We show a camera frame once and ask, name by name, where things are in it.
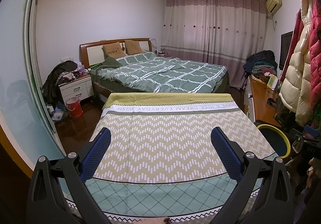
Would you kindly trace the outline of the yellow rimmed trash bin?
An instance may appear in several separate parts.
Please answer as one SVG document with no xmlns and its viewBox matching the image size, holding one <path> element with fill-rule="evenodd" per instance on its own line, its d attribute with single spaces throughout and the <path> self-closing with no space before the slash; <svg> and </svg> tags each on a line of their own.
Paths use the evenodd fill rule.
<svg viewBox="0 0 321 224">
<path fill-rule="evenodd" d="M 257 126 L 257 129 L 262 133 L 278 156 L 285 159 L 290 155 L 290 141 L 279 128 L 270 124 L 260 124 Z"/>
</svg>

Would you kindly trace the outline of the red bucket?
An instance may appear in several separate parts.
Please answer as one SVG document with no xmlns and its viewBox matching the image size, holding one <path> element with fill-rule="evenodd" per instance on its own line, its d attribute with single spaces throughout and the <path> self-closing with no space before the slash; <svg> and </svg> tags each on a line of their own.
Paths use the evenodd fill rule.
<svg viewBox="0 0 321 224">
<path fill-rule="evenodd" d="M 80 105 L 80 99 L 78 97 L 69 98 L 65 104 L 72 119 L 82 116 L 83 111 Z"/>
</svg>

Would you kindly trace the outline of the wooden side desk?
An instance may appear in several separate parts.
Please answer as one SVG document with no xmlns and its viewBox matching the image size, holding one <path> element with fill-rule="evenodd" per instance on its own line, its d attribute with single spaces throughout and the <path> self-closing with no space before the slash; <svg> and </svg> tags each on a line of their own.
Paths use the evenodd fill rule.
<svg viewBox="0 0 321 224">
<path fill-rule="evenodd" d="M 265 83 L 254 80 L 249 76 L 244 93 L 245 114 L 253 123 L 271 124 L 281 127 L 275 120 L 276 109 L 267 103 L 267 100 L 277 99 L 277 93 L 267 87 Z"/>
</svg>

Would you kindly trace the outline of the patterned table cloth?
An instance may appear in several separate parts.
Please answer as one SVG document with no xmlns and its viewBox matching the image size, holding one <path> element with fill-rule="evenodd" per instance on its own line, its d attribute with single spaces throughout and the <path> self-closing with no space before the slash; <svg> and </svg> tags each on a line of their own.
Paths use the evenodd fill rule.
<svg viewBox="0 0 321 224">
<path fill-rule="evenodd" d="M 65 152 L 78 152 L 102 128 L 111 144 L 86 187 L 112 223 L 167 217 L 209 223 L 237 182 L 211 143 L 219 127 L 246 152 L 276 152 L 228 94 L 114 94 L 82 103 L 82 116 L 56 124 Z"/>
</svg>

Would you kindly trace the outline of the white nightstand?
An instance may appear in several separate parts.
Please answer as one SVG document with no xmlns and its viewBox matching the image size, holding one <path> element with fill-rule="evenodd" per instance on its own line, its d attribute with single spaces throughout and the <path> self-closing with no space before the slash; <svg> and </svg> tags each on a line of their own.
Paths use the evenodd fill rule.
<svg viewBox="0 0 321 224">
<path fill-rule="evenodd" d="M 87 99 L 93 96 L 93 87 L 90 74 L 84 74 L 75 80 L 59 85 L 64 104 L 70 98 L 79 100 Z"/>
</svg>

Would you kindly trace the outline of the sliding wardrobe door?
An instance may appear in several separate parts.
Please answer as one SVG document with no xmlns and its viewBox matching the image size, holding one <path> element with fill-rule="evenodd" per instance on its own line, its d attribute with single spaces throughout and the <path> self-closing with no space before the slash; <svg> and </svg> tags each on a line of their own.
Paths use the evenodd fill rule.
<svg viewBox="0 0 321 224">
<path fill-rule="evenodd" d="M 27 74 L 26 18 L 31 0 L 1 0 L 1 127 L 19 158 L 33 170 L 40 156 L 64 152 L 41 118 Z"/>
</svg>

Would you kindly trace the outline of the cream puffer jacket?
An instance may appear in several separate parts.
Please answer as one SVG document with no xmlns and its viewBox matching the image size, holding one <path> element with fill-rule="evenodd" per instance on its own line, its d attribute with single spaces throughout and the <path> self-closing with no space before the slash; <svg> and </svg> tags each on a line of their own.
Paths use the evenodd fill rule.
<svg viewBox="0 0 321 224">
<path fill-rule="evenodd" d="M 304 126 L 312 117 L 310 30 L 313 0 L 301 0 L 303 31 L 291 55 L 279 96 L 283 105 L 296 114 L 296 122 Z"/>
</svg>

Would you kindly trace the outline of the dark clothes on nightstand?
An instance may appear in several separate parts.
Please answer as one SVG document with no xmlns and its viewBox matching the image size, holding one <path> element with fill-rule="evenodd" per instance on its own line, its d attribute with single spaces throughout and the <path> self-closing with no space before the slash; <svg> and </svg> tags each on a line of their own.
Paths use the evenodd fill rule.
<svg viewBox="0 0 321 224">
<path fill-rule="evenodd" d="M 57 102 L 62 100 L 59 85 L 76 79 L 82 74 L 84 73 L 80 71 L 78 64 L 74 61 L 68 60 L 56 65 L 43 84 L 43 97 L 45 103 L 52 107 L 56 107 Z"/>
</svg>

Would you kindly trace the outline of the dark green garment on bed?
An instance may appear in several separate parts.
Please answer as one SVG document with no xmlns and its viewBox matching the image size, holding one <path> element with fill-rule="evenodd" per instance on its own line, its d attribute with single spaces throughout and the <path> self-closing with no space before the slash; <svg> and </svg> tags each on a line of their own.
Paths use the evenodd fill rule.
<svg viewBox="0 0 321 224">
<path fill-rule="evenodd" d="M 93 69 L 106 69 L 106 68 L 119 68 L 122 64 L 116 61 L 112 57 L 107 57 L 102 63 L 92 65 L 90 68 Z"/>
</svg>

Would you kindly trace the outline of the clothes pile on desk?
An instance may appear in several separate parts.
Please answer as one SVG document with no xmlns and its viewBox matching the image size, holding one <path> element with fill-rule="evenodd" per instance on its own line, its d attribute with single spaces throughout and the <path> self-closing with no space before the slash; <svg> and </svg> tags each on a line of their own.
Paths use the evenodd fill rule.
<svg viewBox="0 0 321 224">
<path fill-rule="evenodd" d="M 246 59 L 243 69 L 245 78 L 251 74 L 260 74 L 265 69 L 271 70 L 276 75 L 277 63 L 275 62 L 275 55 L 271 50 L 263 50 L 252 54 Z"/>
</svg>

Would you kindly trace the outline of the green checked duvet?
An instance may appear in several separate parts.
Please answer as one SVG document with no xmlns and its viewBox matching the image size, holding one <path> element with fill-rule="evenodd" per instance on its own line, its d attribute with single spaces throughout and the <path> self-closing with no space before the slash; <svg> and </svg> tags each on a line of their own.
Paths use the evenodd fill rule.
<svg viewBox="0 0 321 224">
<path fill-rule="evenodd" d="M 158 57 L 152 52 L 117 58 L 119 68 L 93 69 L 100 83 L 118 83 L 140 92 L 214 93 L 228 74 L 225 66 Z"/>
</svg>

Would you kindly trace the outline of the left brown pillow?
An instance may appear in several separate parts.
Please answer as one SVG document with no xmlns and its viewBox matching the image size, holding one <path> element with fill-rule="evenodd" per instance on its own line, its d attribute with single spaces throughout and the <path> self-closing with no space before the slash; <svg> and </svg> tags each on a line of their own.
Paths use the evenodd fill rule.
<svg viewBox="0 0 321 224">
<path fill-rule="evenodd" d="M 106 57 L 112 57 L 114 59 L 125 57 L 125 52 L 123 51 L 120 42 L 104 44 L 102 46 L 103 53 Z"/>
</svg>

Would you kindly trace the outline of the brown pillow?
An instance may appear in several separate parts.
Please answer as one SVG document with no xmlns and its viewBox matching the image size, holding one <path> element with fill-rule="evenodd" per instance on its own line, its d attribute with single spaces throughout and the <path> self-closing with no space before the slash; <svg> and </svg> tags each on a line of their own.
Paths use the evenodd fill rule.
<svg viewBox="0 0 321 224">
<path fill-rule="evenodd" d="M 128 55 L 141 54 L 144 52 L 138 41 L 125 40 L 125 48 Z"/>
<path fill-rule="evenodd" d="M 125 57 L 125 52 L 123 51 L 120 42 L 104 44 L 102 46 L 103 53 L 106 57 L 112 57 L 114 59 Z"/>
</svg>

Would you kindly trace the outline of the right brown pillow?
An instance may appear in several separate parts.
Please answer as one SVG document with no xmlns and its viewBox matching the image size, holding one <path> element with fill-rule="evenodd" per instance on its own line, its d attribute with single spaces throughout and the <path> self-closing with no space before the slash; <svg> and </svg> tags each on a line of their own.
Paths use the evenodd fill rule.
<svg viewBox="0 0 321 224">
<path fill-rule="evenodd" d="M 125 40 L 125 48 L 128 55 L 141 54 L 144 52 L 138 41 Z"/>
</svg>

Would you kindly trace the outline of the pink white curtain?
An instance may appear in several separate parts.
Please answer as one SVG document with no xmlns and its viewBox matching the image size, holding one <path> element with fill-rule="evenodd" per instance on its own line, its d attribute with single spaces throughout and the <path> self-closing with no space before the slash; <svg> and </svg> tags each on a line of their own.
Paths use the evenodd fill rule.
<svg viewBox="0 0 321 224">
<path fill-rule="evenodd" d="M 262 51 L 265 0 L 165 0 L 162 51 L 182 60 L 226 66 L 229 85 L 244 84 L 246 59 Z"/>
</svg>

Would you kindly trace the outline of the black television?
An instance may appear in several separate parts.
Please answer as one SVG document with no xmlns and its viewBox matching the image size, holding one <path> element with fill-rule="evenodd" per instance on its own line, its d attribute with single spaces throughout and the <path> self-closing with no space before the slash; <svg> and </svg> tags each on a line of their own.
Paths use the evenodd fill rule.
<svg viewBox="0 0 321 224">
<path fill-rule="evenodd" d="M 290 49 L 293 31 L 281 35 L 279 69 L 283 70 Z"/>
</svg>

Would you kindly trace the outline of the red quilted jacket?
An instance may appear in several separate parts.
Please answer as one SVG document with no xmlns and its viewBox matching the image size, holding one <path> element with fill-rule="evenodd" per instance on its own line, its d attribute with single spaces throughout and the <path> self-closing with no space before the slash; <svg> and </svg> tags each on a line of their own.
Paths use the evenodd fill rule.
<svg viewBox="0 0 321 224">
<path fill-rule="evenodd" d="M 281 73 L 282 83 L 285 79 L 291 55 L 294 52 L 294 48 L 299 41 L 302 31 L 303 22 L 301 20 L 301 13 L 299 11 L 296 16 L 296 24 L 291 40 L 290 49 L 288 51 L 286 64 L 284 65 L 283 71 Z M 311 107 L 313 108 L 320 100 L 320 4 L 317 0 L 313 0 L 309 47 L 311 61 Z"/>
</svg>

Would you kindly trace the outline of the wooden bed frame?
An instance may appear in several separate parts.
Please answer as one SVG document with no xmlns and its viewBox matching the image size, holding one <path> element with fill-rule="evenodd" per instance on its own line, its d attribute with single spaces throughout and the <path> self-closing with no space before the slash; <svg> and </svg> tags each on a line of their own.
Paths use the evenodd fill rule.
<svg viewBox="0 0 321 224">
<path fill-rule="evenodd" d="M 105 60 L 105 54 L 102 46 L 105 44 L 111 44 L 119 42 L 120 46 L 123 47 L 125 53 L 127 49 L 125 47 L 125 40 L 132 40 L 139 42 L 143 50 L 152 51 L 152 43 L 149 38 L 126 38 L 116 40 L 100 40 L 97 42 L 85 43 L 79 45 L 80 61 L 85 68 L 90 68 L 92 65 L 101 63 Z"/>
</svg>

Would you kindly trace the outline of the wall air conditioner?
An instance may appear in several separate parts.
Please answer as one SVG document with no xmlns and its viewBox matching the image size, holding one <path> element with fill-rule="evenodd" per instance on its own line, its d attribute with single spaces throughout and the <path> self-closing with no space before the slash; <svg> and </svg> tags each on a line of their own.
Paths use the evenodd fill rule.
<svg viewBox="0 0 321 224">
<path fill-rule="evenodd" d="M 272 15 L 274 15 L 281 6 L 282 0 L 267 0 L 266 2 L 267 12 Z"/>
</svg>

